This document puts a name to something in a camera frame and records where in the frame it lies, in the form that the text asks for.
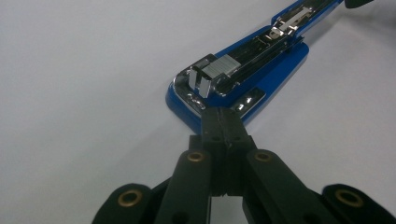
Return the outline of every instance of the white table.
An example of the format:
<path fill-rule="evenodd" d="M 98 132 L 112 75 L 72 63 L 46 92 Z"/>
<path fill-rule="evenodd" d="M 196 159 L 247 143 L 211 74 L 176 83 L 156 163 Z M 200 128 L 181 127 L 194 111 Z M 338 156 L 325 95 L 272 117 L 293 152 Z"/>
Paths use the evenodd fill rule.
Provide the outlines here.
<path fill-rule="evenodd" d="M 116 188 L 173 173 L 192 131 L 172 78 L 269 24 L 278 1 L 0 3 L 0 223 L 90 223 Z M 344 5 L 248 126 L 315 191 L 344 183 L 396 215 L 396 2 Z M 238 198 L 212 223 L 247 223 Z"/>

